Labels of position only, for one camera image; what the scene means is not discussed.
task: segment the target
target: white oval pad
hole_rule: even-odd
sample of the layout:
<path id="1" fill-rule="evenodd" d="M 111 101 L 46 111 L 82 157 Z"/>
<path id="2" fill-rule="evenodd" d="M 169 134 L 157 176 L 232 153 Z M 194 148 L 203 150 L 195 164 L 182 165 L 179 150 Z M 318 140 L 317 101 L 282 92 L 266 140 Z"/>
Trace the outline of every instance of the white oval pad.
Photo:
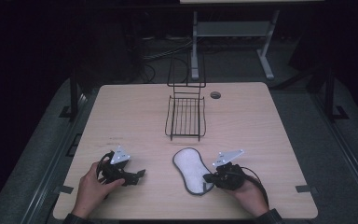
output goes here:
<path id="1" fill-rule="evenodd" d="M 180 171 L 186 190 L 190 194 L 203 195 L 213 188 L 213 183 L 206 183 L 203 176 L 211 172 L 202 162 L 199 152 L 191 147 L 178 151 L 173 156 L 173 164 Z"/>

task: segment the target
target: wooden table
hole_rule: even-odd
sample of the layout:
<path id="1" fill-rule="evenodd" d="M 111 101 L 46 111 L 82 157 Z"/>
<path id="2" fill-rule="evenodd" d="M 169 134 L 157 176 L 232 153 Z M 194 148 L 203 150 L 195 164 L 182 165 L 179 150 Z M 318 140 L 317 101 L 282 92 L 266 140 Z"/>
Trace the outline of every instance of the wooden table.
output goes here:
<path id="1" fill-rule="evenodd" d="M 210 93 L 219 91 L 220 99 Z M 233 163 L 254 170 L 262 180 L 271 208 L 284 218 L 318 214 L 276 107 L 264 83 L 208 83 L 205 96 L 206 134 L 198 138 L 165 134 L 169 97 L 167 85 L 115 85 L 100 89 L 61 193 L 54 216 L 71 212 L 77 185 L 90 165 L 122 145 L 131 155 L 127 172 L 146 169 L 137 186 L 114 191 L 92 214 L 109 219 L 238 219 L 251 218 L 218 188 L 203 196 L 190 195 L 172 163 L 173 155 L 193 147 L 211 172 L 218 152 L 244 149 Z"/>

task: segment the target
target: round hole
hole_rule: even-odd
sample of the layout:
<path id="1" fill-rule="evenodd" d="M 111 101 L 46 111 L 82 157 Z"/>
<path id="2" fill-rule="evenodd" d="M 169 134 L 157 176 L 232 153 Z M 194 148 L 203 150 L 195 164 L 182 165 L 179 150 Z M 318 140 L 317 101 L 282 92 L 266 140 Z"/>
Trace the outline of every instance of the round hole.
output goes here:
<path id="1" fill-rule="evenodd" d="M 219 99 L 221 96 L 222 96 L 222 94 L 220 94 L 220 92 L 218 92 L 218 91 L 211 92 L 211 97 L 213 99 Z"/>

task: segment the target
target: hand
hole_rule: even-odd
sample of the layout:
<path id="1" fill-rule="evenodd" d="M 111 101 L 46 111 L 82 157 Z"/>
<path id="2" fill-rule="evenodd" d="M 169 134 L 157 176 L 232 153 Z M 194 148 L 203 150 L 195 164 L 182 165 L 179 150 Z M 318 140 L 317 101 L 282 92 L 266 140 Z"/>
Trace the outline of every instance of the hand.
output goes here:
<path id="1" fill-rule="evenodd" d="M 72 214 L 87 219 L 90 213 L 103 201 L 107 194 L 124 184 L 124 179 L 103 185 L 97 178 L 98 162 L 94 162 L 89 171 L 80 178 L 76 203 Z"/>
<path id="2" fill-rule="evenodd" d="M 245 180 L 240 188 L 235 190 L 225 189 L 225 192 L 237 199 L 242 208 L 254 217 L 259 217 L 269 211 L 263 193 L 251 181 Z"/>

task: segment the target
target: sleeve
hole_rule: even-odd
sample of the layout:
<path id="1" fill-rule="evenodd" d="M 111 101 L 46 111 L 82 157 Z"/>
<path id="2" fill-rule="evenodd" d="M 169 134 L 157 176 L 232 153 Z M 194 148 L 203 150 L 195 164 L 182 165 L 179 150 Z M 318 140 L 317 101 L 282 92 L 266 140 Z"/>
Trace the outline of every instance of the sleeve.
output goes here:
<path id="1" fill-rule="evenodd" d="M 93 222 L 90 222 L 86 219 L 77 217 L 77 216 L 69 213 L 68 216 L 66 216 L 66 218 L 63 220 L 62 224 L 93 224 Z"/>
<path id="2" fill-rule="evenodd" d="M 255 219 L 257 224 L 284 224 L 278 211 L 274 208 Z"/>

